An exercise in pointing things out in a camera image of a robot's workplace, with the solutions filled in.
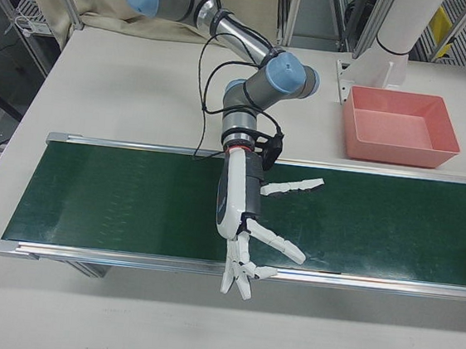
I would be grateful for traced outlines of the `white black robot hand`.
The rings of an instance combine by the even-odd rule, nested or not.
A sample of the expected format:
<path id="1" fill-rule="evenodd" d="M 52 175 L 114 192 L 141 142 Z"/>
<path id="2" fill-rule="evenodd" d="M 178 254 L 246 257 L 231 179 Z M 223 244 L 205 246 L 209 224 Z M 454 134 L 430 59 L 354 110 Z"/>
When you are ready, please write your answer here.
<path id="1" fill-rule="evenodd" d="M 265 184 L 261 164 L 260 156 L 243 146 L 228 148 L 217 193 L 216 228 L 226 240 L 227 248 L 220 291 L 228 293 L 235 284 L 244 300 L 251 298 L 250 279 L 265 279 L 278 274 L 276 268 L 260 267 L 250 260 L 250 237 L 254 236 L 297 264 L 305 261 L 300 248 L 257 222 L 260 197 L 310 191 L 324 184 L 320 177 Z"/>

